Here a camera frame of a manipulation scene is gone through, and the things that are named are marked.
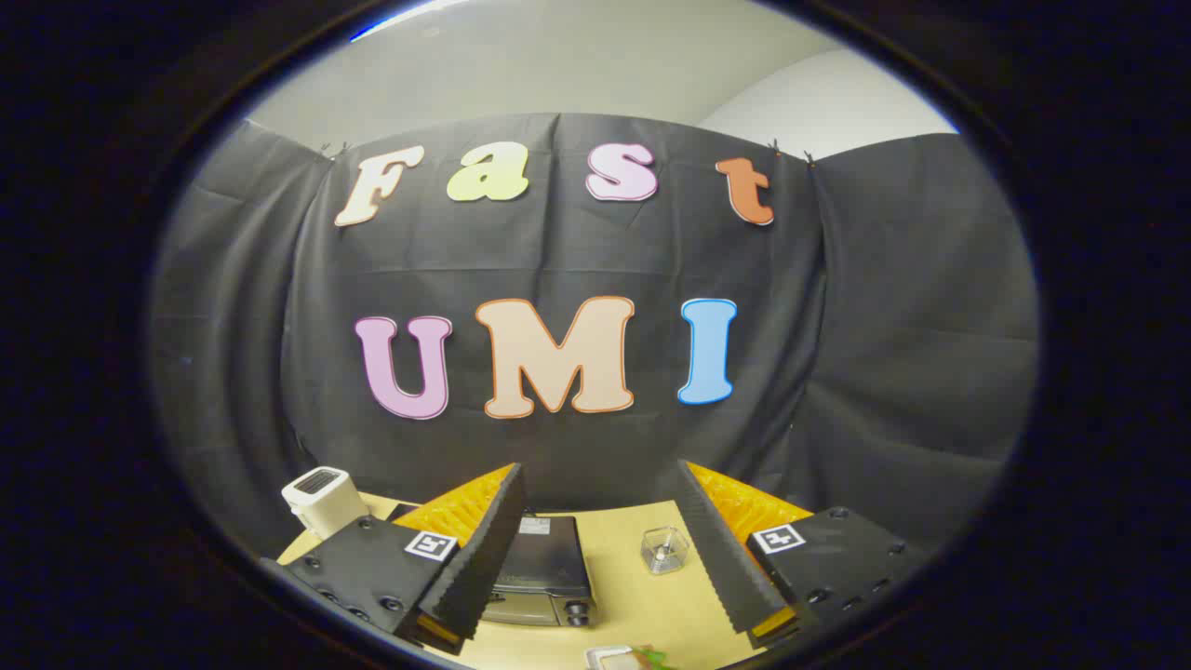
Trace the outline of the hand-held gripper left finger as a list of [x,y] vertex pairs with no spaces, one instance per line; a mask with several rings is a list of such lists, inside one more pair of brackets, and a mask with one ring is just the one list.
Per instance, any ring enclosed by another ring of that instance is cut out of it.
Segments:
[[292,561],[267,559],[273,577],[372,635],[459,655],[518,533],[525,483],[519,463],[507,463],[395,520],[374,515],[337,468],[283,495],[314,544]]

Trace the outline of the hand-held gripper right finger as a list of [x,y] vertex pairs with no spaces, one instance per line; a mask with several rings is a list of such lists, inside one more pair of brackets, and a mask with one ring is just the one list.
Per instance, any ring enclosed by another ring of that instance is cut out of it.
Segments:
[[846,506],[809,512],[680,461],[676,506],[732,631],[779,649],[843,630],[925,555]]

